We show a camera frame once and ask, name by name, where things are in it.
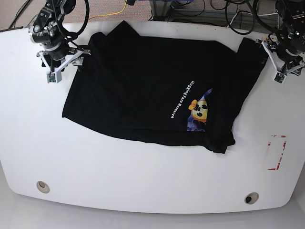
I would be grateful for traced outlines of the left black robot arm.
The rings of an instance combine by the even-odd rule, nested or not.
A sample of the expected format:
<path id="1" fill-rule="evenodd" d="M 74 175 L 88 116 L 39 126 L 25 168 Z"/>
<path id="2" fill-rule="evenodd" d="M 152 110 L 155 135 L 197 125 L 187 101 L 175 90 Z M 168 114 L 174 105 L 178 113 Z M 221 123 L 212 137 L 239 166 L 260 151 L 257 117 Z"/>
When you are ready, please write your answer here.
<path id="1" fill-rule="evenodd" d="M 257 22 L 275 35 L 277 41 L 271 38 L 261 41 L 269 55 L 276 75 L 274 80 L 281 82 L 288 74 L 301 75 L 305 62 L 301 54 L 305 53 L 305 2 L 303 0 L 278 0 L 275 9 L 282 19 L 280 27 L 265 24 L 257 14 L 257 3 L 253 2 L 253 15 Z"/>

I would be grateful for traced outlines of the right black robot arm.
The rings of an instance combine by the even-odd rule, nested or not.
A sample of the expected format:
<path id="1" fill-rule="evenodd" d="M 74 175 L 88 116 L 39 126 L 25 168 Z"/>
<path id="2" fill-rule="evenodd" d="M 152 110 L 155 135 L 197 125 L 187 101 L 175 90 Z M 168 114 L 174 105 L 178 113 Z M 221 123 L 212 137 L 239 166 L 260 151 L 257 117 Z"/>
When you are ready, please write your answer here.
<path id="1" fill-rule="evenodd" d="M 70 14 L 75 6 L 75 0 L 48 0 L 39 12 L 34 24 L 29 28 L 32 42 L 38 43 L 44 48 L 42 55 L 46 59 L 46 63 L 43 66 L 48 66 L 51 73 L 55 72 L 55 68 L 59 67 L 59 63 L 67 55 L 84 51 L 74 41 L 82 34 L 88 24 L 89 2 L 85 1 L 85 18 L 79 31 L 68 31 L 62 24 L 65 16 Z"/>

